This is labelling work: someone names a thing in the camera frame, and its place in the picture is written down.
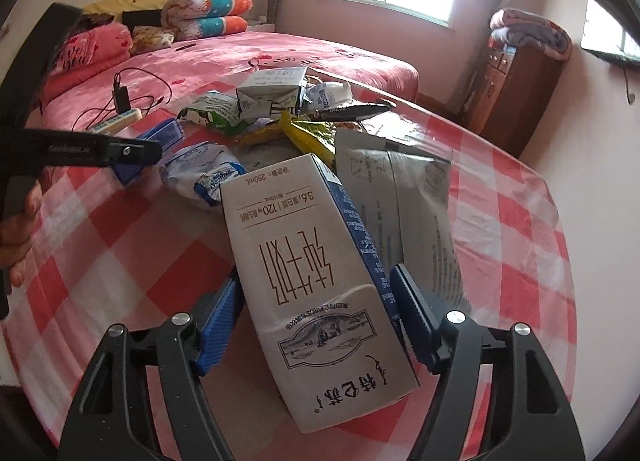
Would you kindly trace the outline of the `person's left hand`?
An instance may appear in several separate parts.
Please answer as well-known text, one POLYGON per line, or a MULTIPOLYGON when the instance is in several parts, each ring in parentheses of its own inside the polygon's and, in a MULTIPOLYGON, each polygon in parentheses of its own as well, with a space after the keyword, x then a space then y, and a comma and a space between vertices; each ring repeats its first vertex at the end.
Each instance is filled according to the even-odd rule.
POLYGON ((21 214, 1 223, 1 269, 9 275, 12 287, 21 287, 26 276, 26 255, 32 248, 32 234, 42 206, 38 181, 26 195, 21 214))

